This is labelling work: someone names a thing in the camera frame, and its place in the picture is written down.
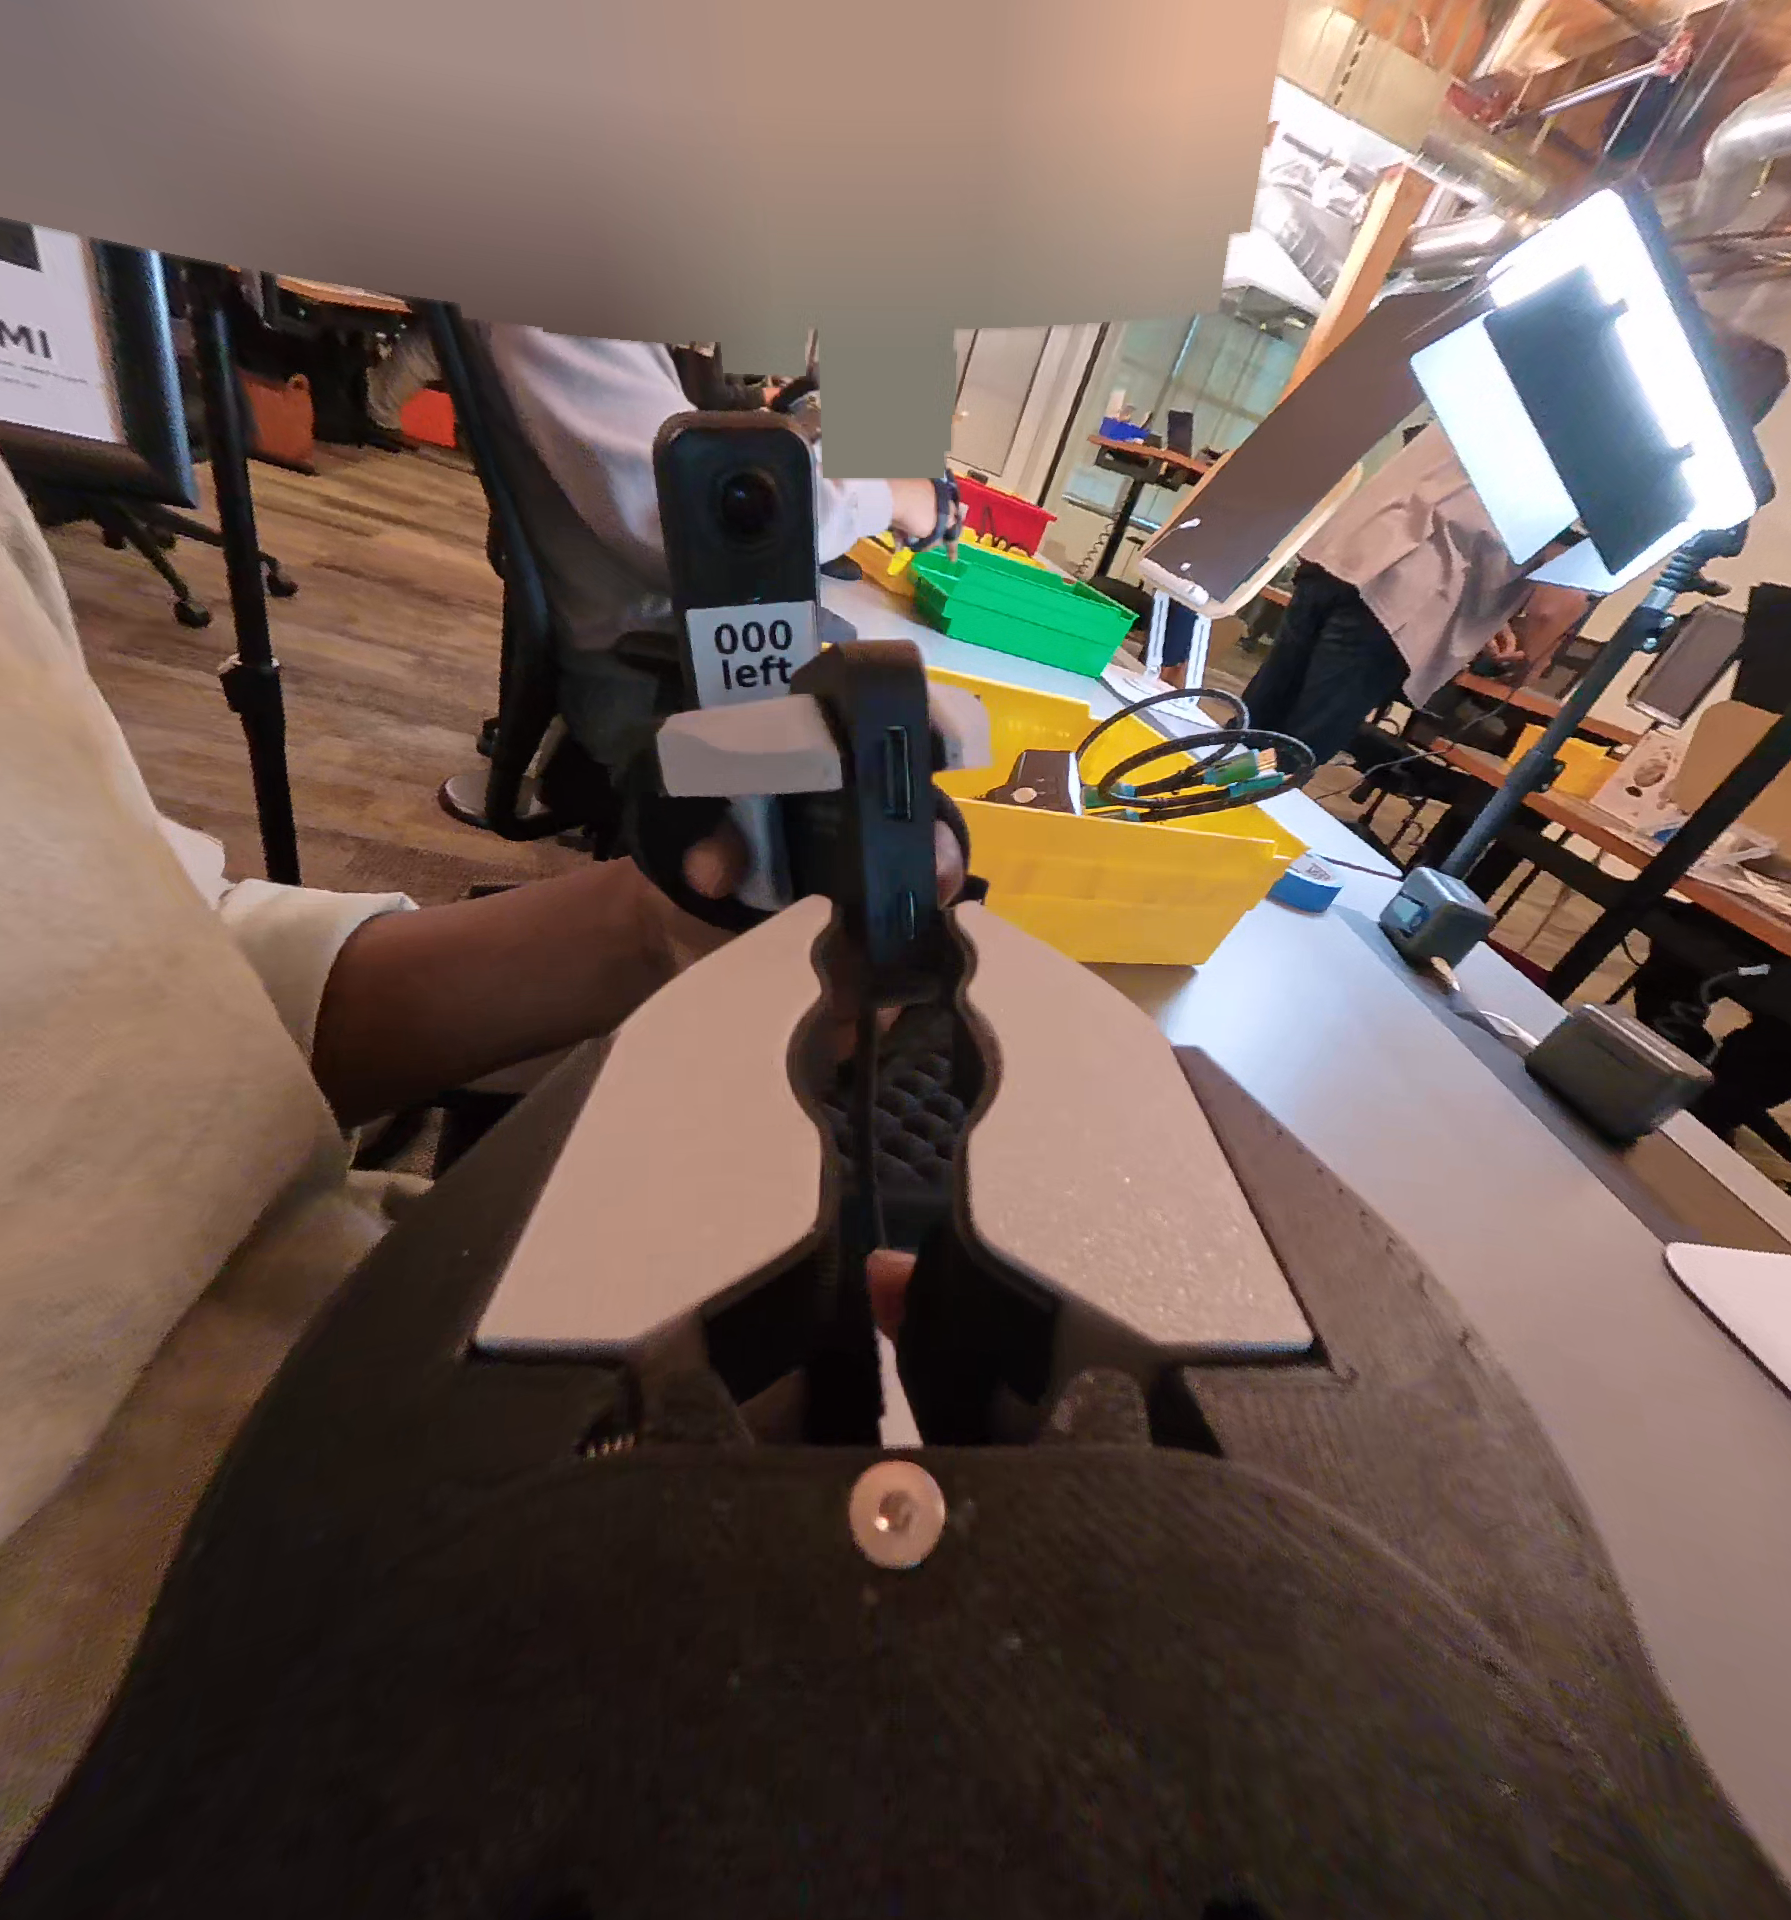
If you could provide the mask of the small yellow storage bin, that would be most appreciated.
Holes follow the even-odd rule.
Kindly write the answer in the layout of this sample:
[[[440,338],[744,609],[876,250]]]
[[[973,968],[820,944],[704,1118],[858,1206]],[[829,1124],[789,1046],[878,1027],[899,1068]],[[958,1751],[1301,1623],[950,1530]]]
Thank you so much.
[[[1512,743],[1507,754],[1509,765],[1518,765],[1536,754],[1544,727],[1528,724]],[[1617,773],[1621,754],[1616,747],[1586,737],[1570,737],[1556,749],[1556,772],[1541,791],[1566,794],[1580,800],[1592,800],[1599,789]]]

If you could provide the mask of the black office chair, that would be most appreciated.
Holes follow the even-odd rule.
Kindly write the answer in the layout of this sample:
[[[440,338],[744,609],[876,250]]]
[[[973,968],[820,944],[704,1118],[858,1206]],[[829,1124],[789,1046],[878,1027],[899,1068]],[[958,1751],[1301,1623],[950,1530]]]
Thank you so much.
[[[437,802],[450,819],[512,844],[571,836],[609,857],[619,851],[619,794],[564,718],[562,648],[521,497],[521,430],[461,310],[422,302],[418,314],[484,495],[487,555],[502,584],[497,711],[482,724],[475,765],[452,775]]]
[[[212,522],[195,516],[192,468],[163,473],[124,444],[101,444],[61,430],[0,422],[0,453],[45,529],[87,522],[111,551],[131,551],[163,581],[180,625],[210,625],[210,610],[177,571],[167,551],[177,540],[215,548],[222,540]],[[269,601],[294,596],[283,562],[259,546]]]

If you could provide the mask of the black tripod stand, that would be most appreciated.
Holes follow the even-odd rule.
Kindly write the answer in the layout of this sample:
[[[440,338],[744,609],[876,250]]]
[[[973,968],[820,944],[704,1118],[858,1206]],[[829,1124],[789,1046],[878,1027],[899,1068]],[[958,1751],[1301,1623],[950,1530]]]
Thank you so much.
[[[181,281],[235,626],[235,653],[221,669],[218,681],[246,743],[264,874],[280,884],[299,884],[287,716],[280,669],[269,628],[266,570],[259,556],[247,473],[247,429],[228,324],[234,279],[221,265],[183,260]]]

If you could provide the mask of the person's left hand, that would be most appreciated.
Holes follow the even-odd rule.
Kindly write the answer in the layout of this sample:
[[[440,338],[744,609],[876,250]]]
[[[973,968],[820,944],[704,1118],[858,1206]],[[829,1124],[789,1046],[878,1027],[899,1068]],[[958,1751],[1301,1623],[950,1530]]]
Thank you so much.
[[[955,900],[969,876],[960,828],[933,827],[936,901]],[[682,853],[682,886],[730,903],[752,876],[753,857],[735,812]],[[564,984],[548,1016],[558,1044],[596,1040],[616,1027],[676,973],[735,936],[708,924],[704,908],[678,906],[634,870],[625,857],[587,861],[552,876]]]

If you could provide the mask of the led light panel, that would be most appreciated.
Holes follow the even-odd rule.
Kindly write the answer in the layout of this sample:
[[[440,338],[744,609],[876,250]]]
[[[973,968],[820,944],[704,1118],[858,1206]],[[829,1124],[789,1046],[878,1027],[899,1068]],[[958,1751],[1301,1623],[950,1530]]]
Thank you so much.
[[[1753,419],[1642,188],[1512,245],[1412,373],[1536,584],[1607,596],[1774,495]]]

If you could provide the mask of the black light stand pole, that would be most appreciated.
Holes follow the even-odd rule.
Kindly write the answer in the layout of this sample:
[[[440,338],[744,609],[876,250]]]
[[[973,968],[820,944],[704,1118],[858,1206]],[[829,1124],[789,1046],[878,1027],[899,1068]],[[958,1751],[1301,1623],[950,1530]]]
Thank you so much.
[[[1514,760],[1505,784],[1484,810],[1473,819],[1463,836],[1446,851],[1429,853],[1429,870],[1468,882],[1484,851],[1512,823],[1523,802],[1541,791],[1560,768],[1561,747],[1578,732],[1580,722],[1589,716],[1604,689],[1637,653],[1656,650],[1674,606],[1680,597],[1700,593],[1722,593],[1714,584],[1702,584],[1702,570],[1712,558],[1732,558],[1748,543],[1752,522],[1744,519],[1720,531],[1698,531],[1672,553],[1650,581],[1644,596],[1628,610],[1617,631],[1602,646],[1595,661],[1578,685],[1566,695],[1556,718],[1544,727],[1528,754]]]

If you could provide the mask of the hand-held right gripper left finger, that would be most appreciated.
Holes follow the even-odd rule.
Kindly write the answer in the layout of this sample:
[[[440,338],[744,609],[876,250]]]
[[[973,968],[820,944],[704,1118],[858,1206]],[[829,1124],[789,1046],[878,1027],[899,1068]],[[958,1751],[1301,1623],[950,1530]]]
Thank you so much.
[[[604,1047],[472,1332],[475,1357],[709,1371],[810,1443],[880,1441],[865,1195],[825,1114],[829,900],[644,1002]]]

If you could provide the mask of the small black monitor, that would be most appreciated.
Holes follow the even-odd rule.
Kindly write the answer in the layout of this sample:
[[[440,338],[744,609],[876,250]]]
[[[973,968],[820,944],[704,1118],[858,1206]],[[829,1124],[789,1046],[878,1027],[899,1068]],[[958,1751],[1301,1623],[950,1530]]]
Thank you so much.
[[[1681,614],[1649,669],[1628,691],[1628,708],[1650,724],[1680,727],[1707,703],[1744,643],[1745,614],[1704,603]]]

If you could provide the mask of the braided hdmi cable green plug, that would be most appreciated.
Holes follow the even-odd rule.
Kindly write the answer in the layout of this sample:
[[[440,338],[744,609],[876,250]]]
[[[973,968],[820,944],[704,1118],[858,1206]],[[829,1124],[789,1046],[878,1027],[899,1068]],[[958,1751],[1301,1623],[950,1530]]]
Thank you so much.
[[[1110,735],[1160,708],[1211,702],[1222,724],[1205,718],[1107,760]],[[1202,685],[1166,689],[1125,702],[1074,747],[1080,814],[1128,824],[1180,824],[1247,808],[1301,789],[1318,754],[1288,732],[1261,727],[1241,695]]]

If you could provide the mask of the yellow plastic bin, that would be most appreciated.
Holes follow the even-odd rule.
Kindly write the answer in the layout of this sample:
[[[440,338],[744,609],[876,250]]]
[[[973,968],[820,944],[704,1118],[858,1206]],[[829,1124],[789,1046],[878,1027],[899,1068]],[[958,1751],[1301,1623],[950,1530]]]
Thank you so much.
[[[1074,960],[1197,968],[1309,851],[1266,805],[1137,824],[993,799],[1013,788],[1022,753],[1071,753],[1098,718],[1061,692],[929,675],[987,711],[993,760],[939,780],[967,827],[987,903]]]

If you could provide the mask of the red plastic bin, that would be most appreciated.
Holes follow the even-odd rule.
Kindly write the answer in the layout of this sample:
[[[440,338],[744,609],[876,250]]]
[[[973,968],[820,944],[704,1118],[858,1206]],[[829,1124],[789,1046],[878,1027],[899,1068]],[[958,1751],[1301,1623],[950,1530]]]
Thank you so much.
[[[977,540],[1023,556],[1038,556],[1055,514],[972,475],[955,475],[962,540]]]

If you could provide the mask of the black hdmi switch box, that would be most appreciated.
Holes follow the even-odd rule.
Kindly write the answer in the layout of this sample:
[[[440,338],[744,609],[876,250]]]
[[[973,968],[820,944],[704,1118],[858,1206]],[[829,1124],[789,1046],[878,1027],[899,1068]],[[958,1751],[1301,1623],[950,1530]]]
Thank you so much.
[[[923,655],[907,641],[843,641],[791,687],[815,702],[840,768],[834,791],[782,802],[791,896],[829,900],[862,1004],[930,1001],[951,973],[935,828],[955,810],[936,799],[948,749]]]

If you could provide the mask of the dark grey box device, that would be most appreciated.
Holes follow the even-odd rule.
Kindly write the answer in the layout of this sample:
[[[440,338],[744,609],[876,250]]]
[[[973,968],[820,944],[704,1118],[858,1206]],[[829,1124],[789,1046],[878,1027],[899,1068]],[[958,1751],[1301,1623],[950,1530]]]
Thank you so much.
[[[1712,1072],[1620,1006],[1582,1004],[1538,1040],[1523,1067],[1570,1114],[1631,1147],[1692,1108]]]
[[[1463,879],[1428,866],[1412,868],[1378,914],[1388,944],[1418,969],[1461,962],[1494,926],[1494,911]]]

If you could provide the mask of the cardboard box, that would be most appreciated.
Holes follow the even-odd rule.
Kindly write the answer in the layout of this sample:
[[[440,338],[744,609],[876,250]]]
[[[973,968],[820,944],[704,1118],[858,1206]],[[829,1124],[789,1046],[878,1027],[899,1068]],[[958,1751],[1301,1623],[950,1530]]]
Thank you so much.
[[[1694,722],[1672,799],[1681,812],[1707,802],[1745,754],[1763,743],[1777,716],[1734,699],[1708,706]],[[1774,844],[1779,861],[1791,870],[1791,760],[1745,807],[1741,824]]]

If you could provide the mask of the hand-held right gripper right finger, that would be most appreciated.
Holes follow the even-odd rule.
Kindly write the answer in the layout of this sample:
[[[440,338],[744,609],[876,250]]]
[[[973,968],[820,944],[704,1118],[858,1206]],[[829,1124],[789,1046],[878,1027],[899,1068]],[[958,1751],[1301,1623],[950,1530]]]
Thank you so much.
[[[951,910],[964,1131],[897,1368],[929,1445],[1023,1443],[1085,1374],[1151,1402],[1315,1362],[1315,1324],[1161,1028],[987,906]]]

